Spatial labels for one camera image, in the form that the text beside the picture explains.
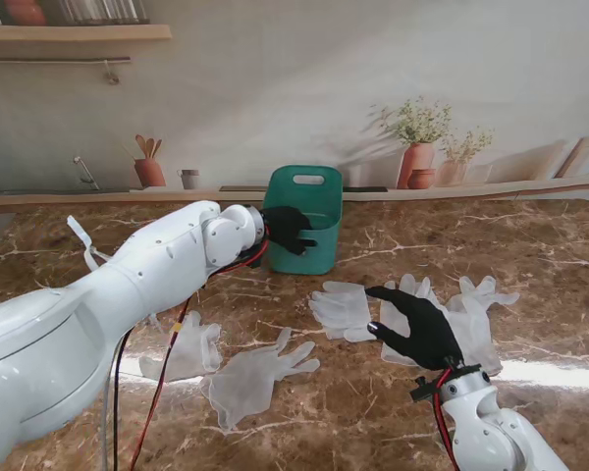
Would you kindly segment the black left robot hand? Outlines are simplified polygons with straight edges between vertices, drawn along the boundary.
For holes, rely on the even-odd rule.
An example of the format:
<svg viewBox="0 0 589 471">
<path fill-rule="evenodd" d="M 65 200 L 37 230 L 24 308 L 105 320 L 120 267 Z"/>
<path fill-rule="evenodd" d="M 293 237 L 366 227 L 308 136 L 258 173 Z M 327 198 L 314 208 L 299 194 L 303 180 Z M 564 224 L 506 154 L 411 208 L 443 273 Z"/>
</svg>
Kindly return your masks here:
<svg viewBox="0 0 589 471">
<path fill-rule="evenodd" d="M 301 255 L 309 245 L 299 238 L 301 231 L 311 230 L 309 219 L 292 206 L 277 206 L 260 210 L 270 241 L 294 255 Z"/>
</svg>

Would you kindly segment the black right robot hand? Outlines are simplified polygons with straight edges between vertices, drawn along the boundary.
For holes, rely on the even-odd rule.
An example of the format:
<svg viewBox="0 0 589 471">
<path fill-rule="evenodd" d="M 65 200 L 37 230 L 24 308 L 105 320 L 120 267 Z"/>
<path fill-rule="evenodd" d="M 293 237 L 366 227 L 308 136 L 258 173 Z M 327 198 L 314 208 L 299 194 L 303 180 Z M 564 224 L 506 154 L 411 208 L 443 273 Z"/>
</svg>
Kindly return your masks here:
<svg viewBox="0 0 589 471">
<path fill-rule="evenodd" d="M 412 359 L 418 366 L 430 371 L 447 369 L 448 360 L 451 360 L 453 365 L 464 362 L 450 323 L 431 301 L 399 289 L 382 286 L 367 288 L 365 293 L 390 302 L 407 318 L 407 337 L 383 323 L 369 322 L 367 330 L 377 340 L 381 340 L 398 354 Z"/>
</svg>

